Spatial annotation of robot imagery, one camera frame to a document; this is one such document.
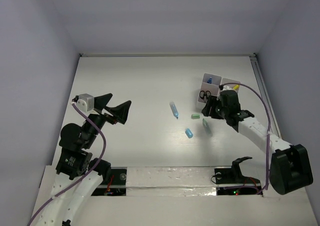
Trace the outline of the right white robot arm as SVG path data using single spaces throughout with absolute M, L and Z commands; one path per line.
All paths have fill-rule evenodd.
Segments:
M 223 90 L 206 101 L 204 116 L 225 120 L 265 153 L 266 187 L 272 186 L 278 194 L 285 195 L 314 182 L 306 147 L 291 144 L 264 127 L 253 113 L 241 108 L 236 91 Z

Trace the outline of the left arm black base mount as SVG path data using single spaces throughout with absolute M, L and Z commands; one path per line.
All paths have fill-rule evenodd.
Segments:
M 103 181 L 91 196 L 125 196 L 127 192 L 127 168 L 111 168 L 110 178 Z

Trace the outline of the black handled scissors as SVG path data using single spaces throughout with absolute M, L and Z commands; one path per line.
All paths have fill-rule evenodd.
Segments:
M 211 96 L 211 92 L 208 90 L 206 90 L 206 91 L 201 90 L 199 92 L 199 98 L 203 101 L 203 103 L 206 103 L 210 96 Z

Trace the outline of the small blue cap bottle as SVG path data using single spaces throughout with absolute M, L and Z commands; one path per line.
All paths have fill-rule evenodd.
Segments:
M 207 83 L 208 83 L 208 84 L 212 84 L 212 81 L 213 81 L 213 79 L 210 77 L 210 78 L 207 80 Z

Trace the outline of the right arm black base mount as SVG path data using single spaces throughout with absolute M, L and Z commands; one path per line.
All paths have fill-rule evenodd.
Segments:
M 211 182 L 216 186 L 218 196 L 262 195 L 262 186 L 259 179 L 244 176 L 240 163 L 252 157 L 237 158 L 229 167 L 216 167 L 211 176 Z

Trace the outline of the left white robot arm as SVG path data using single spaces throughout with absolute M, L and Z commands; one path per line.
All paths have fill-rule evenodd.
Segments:
M 61 153 L 55 168 L 50 198 L 34 213 L 28 225 L 74 226 L 95 189 L 113 180 L 111 164 L 102 159 L 107 140 L 105 123 L 125 124 L 130 100 L 116 106 L 107 104 L 112 94 L 94 97 L 80 94 L 72 99 L 74 110 L 84 118 L 80 126 L 69 123 L 60 132 Z

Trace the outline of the grey green marker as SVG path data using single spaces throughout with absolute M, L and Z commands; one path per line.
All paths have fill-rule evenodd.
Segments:
M 205 133 L 206 133 L 208 136 L 212 136 L 212 135 L 213 135 L 213 134 L 212 134 L 212 131 L 211 131 L 211 128 L 210 128 L 207 120 L 204 119 L 204 118 L 202 119 L 202 126 L 203 126 L 203 128 L 204 128 L 204 130 L 205 130 Z

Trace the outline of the green eraser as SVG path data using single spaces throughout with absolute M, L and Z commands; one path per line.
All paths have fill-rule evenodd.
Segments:
M 199 119 L 200 118 L 200 114 L 192 114 L 191 118 L 192 119 Z

